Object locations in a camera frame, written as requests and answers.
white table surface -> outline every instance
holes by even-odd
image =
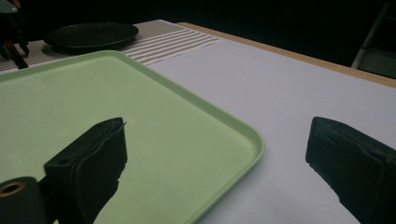
[[[359,223],[305,162],[314,116],[396,148],[396,89],[224,40],[149,65],[258,130],[262,160],[200,223]]]

striped placemat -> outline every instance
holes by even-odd
[[[184,28],[168,21],[147,21],[135,24],[135,26],[139,29],[136,41],[119,51],[144,65],[170,59],[221,41],[219,37]],[[28,48],[30,54],[24,57],[24,60],[30,67],[74,56],[52,51],[51,46],[42,40],[30,42]],[[17,69],[14,62],[0,58],[0,74]]]

wooden table edge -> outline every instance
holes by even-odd
[[[289,50],[286,50],[286,49],[280,49],[280,48],[269,46],[269,45],[266,45],[266,44],[263,44],[263,43],[259,43],[259,42],[253,41],[253,40],[245,39],[245,38],[242,38],[242,37],[239,37],[239,36],[225,34],[223,32],[219,32],[219,31],[216,31],[216,30],[211,30],[211,29],[208,29],[208,28],[205,28],[205,27],[202,27],[202,26],[198,26],[198,25],[194,25],[194,24],[188,23],[188,22],[178,22],[177,24],[180,25],[180,26],[186,27],[186,28],[190,28],[190,29],[193,29],[193,30],[204,32],[204,33],[207,33],[207,34],[210,34],[210,35],[216,35],[216,36],[219,36],[221,38],[226,38],[226,39],[229,39],[229,40],[232,40],[232,41],[236,41],[236,42],[239,42],[239,43],[242,43],[242,44],[250,45],[252,47],[256,47],[256,48],[259,48],[259,49],[269,50],[269,51],[272,51],[274,53],[281,54],[281,55],[284,55],[284,56],[287,56],[287,57],[290,57],[290,58],[293,58],[293,59],[296,59],[296,60],[299,60],[299,61],[302,61],[302,62],[312,63],[314,65],[317,65],[317,66],[320,66],[320,67],[324,67],[324,68],[327,68],[327,69],[331,69],[331,70],[339,72],[339,73],[343,73],[343,74],[350,75],[350,76],[353,76],[353,77],[358,77],[358,78],[361,78],[361,79],[369,80],[369,81],[372,81],[372,82],[375,82],[375,83],[378,83],[378,84],[381,84],[381,85],[384,85],[384,86],[389,86],[389,87],[392,87],[392,88],[396,88],[396,79],[392,79],[392,78],[389,78],[389,77],[382,77],[382,76],[379,76],[379,75],[376,75],[376,74],[373,74],[373,73],[364,72],[364,71],[361,71],[361,70],[358,70],[358,69],[346,67],[346,66],[343,66],[343,65],[340,65],[340,64],[336,64],[336,63],[329,63],[329,62],[326,62],[326,61],[323,61],[323,60],[320,60],[320,59],[312,58],[312,57],[309,57],[309,56],[306,56],[306,55],[303,55],[303,54],[299,54],[299,53],[296,53],[296,52],[292,52],[292,51],[289,51]]]

